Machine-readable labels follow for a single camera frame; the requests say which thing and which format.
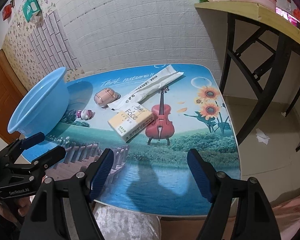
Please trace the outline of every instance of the wooden door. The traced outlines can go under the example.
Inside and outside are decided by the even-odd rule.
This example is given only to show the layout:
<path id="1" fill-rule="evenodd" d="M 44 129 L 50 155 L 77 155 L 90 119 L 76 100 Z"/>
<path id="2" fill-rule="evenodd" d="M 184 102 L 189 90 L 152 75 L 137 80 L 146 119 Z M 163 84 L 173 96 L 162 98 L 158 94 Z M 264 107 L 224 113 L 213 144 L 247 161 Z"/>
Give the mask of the wooden door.
<path id="1" fill-rule="evenodd" d="M 0 65 L 0 137 L 8 144 L 20 136 L 19 132 L 9 134 L 7 127 L 14 110 L 21 100 L 22 96 L 10 83 Z"/>

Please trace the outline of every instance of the paper scrap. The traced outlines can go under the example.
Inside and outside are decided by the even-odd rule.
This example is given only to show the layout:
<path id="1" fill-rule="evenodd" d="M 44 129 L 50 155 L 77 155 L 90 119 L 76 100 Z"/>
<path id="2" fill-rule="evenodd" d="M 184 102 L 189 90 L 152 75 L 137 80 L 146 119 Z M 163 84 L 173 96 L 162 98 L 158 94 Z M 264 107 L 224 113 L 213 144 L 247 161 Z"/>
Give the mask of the paper scrap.
<path id="1" fill-rule="evenodd" d="M 256 129 L 256 135 L 258 142 L 263 142 L 264 144 L 268 144 L 269 137 L 263 133 L 259 128 Z"/>
<path id="2" fill-rule="evenodd" d="M 108 124 L 127 142 L 151 123 L 154 115 L 137 102 L 127 104 L 125 107 L 126 109 L 112 117 Z"/>

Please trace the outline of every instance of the printed bubble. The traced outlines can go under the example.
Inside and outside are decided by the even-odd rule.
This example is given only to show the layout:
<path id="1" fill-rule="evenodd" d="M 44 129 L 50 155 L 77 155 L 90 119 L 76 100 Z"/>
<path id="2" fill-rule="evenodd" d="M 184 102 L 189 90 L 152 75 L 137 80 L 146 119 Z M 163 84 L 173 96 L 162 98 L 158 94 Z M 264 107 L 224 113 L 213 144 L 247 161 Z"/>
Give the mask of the printed bubble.
<path id="1" fill-rule="evenodd" d="M 211 81 L 204 77 L 195 77 L 191 80 L 191 85 L 196 88 L 210 87 L 212 85 Z"/>
<path id="2" fill-rule="evenodd" d="M 163 65 L 154 65 L 155 68 L 164 68 L 164 67 L 166 67 L 166 66 L 167 66 L 167 64 L 163 64 Z"/>

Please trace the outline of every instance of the wooden shelf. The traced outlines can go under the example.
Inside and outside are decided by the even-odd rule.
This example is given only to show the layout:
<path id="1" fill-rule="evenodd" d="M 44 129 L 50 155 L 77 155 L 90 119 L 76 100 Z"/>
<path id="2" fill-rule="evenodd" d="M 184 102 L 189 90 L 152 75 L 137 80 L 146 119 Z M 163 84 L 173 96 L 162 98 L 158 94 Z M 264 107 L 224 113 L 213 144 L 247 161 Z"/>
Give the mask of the wooden shelf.
<path id="1" fill-rule="evenodd" d="M 195 8 L 212 9 L 229 12 L 264 23 L 292 38 L 300 44 L 300 30 L 289 21 L 269 10 L 268 8 L 251 2 L 220 1 L 194 4 Z"/>

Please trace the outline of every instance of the tissue box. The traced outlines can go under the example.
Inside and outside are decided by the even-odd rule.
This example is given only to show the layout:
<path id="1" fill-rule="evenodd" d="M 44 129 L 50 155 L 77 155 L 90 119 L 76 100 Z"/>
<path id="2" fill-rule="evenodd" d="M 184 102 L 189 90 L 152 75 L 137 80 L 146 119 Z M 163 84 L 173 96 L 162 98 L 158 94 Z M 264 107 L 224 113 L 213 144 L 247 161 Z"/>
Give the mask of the tissue box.
<path id="1" fill-rule="evenodd" d="M 25 19 L 27 20 L 27 22 L 29 22 L 32 15 L 37 15 L 37 13 L 41 11 L 41 8 L 37 0 L 26 0 L 24 5 L 22 6 L 22 10 Z"/>
<path id="2" fill-rule="evenodd" d="M 132 102 L 112 117 L 108 124 L 126 142 L 154 120 L 152 112 L 137 102 Z"/>

